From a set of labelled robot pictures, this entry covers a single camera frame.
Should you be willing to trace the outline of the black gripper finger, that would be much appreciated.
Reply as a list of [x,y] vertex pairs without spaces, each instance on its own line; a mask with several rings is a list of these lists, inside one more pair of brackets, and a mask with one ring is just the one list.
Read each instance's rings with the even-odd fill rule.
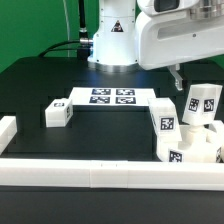
[[177,90],[182,91],[183,90],[183,78],[178,73],[178,71],[180,70],[180,65],[179,64],[170,65],[170,66],[168,66],[168,70],[175,79],[175,86],[176,86]]

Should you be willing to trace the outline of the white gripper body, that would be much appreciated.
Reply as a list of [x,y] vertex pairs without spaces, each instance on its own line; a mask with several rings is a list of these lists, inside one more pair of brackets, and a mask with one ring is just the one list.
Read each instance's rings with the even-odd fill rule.
[[187,11],[136,20],[136,50],[145,70],[224,54],[224,16],[192,20]]

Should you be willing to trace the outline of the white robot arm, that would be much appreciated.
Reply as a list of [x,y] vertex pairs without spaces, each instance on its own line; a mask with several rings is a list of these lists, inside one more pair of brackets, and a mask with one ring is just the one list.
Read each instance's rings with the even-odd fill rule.
[[88,64],[105,72],[166,67],[224,54],[224,0],[99,0]]

